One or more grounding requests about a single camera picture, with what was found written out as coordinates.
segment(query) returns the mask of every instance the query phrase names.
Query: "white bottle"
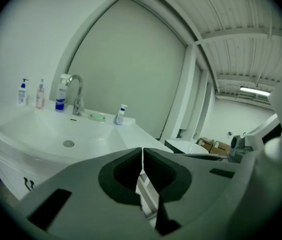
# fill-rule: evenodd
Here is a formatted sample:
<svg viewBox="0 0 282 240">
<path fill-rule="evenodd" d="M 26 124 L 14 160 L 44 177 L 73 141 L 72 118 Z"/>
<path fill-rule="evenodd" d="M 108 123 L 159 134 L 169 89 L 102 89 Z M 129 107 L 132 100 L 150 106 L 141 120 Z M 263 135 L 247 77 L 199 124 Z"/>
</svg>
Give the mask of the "white bottle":
<svg viewBox="0 0 282 240">
<path fill-rule="evenodd" d="M 57 87 L 56 92 L 56 101 L 55 101 L 55 110 L 56 111 L 63 111 L 64 110 L 64 104 L 65 104 L 65 96 L 66 96 L 66 82 L 71 77 L 69 74 L 62 74 L 60 83 Z"/>
<path fill-rule="evenodd" d="M 27 103 L 27 88 L 25 86 L 25 81 L 28 81 L 28 79 L 22 78 L 23 83 L 21 84 L 21 87 L 17 89 L 17 101 L 16 105 L 17 106 L 26 106 Z"/>
<path fill-rule="evenodd" d="M 119 112 L 117 113 L 115 119 L 114 119 L 114 123 L 116 125 L 122 125 L 123 124 L 123 119 L 124 119 L 124 112 L 125 109 L 127 108 L 127 105 L 121 104 L 121 109 L 119 110 Z"/>
<path fill-rule="evenodd" d="M 44 88 L 43 88 L 43 79 L 41 79 L 41 83 L 36 91 L 36 102 L 35 102 L 35 106 L 38 109 L 43 108 L 44 106 Z"/>
</svg>

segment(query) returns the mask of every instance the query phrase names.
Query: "chrome faucet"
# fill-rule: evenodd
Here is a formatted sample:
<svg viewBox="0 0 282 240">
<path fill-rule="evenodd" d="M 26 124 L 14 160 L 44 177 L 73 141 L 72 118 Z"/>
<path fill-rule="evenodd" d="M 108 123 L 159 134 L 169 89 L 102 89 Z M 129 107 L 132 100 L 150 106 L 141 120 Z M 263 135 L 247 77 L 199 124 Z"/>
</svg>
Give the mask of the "chrome faucet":
<svg viewBox="0 0 282 240">
<path fill-rule="evenodd" d="M 77 75 L 77 74 L 74 74 L 72 75 L 67 81 L 66 81 L 66 86 L 69 86 L 72 81 L 74 79 L 78 79 L 79 81 L 79 90 L 77 91 L 77 96 L 76 96 L 76 99 L 74 100 L 74 105 L 73 105 L 73 115 L 80 115 L 83 108 L 81 108 L 81 92 L 82 92 L 82 88 L 83 88 L 83 81 L 82 81 L 82 78 Z"/>
</svg>

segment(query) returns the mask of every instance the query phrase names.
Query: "soap dish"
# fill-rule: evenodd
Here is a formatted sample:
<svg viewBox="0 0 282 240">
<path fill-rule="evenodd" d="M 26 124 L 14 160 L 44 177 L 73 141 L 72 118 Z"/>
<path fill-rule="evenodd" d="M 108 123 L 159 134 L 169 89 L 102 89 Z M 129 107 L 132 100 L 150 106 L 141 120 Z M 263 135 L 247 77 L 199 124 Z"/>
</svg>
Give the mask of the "soap dish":
<svg viewBox="0 0 282 240">
<path fill-rule="evenodd" d="M 94 121 L 105 122 L 105 116 L 102 114 L 91 114 L 89 118 Z"/>
</svg>

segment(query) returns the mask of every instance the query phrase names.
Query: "cardboard box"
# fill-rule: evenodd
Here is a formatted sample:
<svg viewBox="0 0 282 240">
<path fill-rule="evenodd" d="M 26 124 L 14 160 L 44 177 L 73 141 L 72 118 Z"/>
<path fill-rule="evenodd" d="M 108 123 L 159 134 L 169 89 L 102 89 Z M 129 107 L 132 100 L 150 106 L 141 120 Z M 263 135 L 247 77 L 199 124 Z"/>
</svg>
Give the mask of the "cardboard box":
<svg viewBox="0 0 282 240">
<path fill-rule="evenodd" d="M 210 150 L 210 154 L 215 155 L 228 155 L 231 147 L 225 143 L 216 141 Z"/>
<path fill-rule="evenodd" d="M 212 139 L 208 139 L 208 138 L 200 138 L 199 141 L 197 142 L 198 145 L 205 148 L 208 152 L 210 152 L 210 150 L 213 146 L 213 143 L 214 143 L 214 141 Z"/>
</svg>

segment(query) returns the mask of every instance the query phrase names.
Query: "black handle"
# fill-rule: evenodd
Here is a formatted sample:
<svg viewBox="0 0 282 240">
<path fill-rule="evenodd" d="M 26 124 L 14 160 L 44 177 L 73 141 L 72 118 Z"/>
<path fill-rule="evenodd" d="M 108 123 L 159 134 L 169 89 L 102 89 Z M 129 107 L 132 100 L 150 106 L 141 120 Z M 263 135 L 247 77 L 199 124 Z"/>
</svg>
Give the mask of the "black handle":
<svg viewBox="0 0 282 240">
<path fill-rule="evenodd" d="M 34 182 L 30 180 L 30 183 L 31 183 L 31 189 L 33 189 L 33 187 L 34 187 Z"/>
<path fill-rule="evenodd" d="M 24 185 L 26 186 L 27 190 L 31 191 L 31 189 L 27 185 L 27 178 L 26 177 L 23 178 L 24 178 Z"/>
</svg>

